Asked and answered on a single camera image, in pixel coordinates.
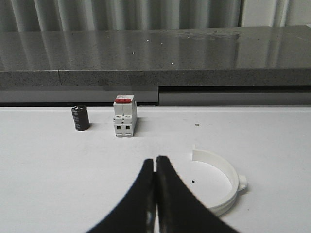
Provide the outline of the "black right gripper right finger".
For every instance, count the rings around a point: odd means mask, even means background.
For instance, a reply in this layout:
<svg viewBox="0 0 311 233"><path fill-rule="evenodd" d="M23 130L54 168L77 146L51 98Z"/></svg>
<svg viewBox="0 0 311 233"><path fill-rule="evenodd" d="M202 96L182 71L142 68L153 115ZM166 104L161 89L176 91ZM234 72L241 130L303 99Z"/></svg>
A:
<svg viewBox="0 0 311 233"><path fill-rule="evenodd" d="M161 233L236 233L183 183L166 156L156 158L156 201Z"/></svg>

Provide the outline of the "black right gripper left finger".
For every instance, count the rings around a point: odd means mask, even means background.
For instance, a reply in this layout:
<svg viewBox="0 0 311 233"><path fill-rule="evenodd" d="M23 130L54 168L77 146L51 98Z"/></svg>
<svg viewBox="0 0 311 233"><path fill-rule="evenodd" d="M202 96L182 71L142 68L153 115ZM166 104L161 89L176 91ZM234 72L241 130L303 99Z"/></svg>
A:
<svg viewBox="0 0 311 233"><path fill-rule="evenodd" d="M146 159L122 200L90 233L153 233L156 198L154 162Z"/></svg>

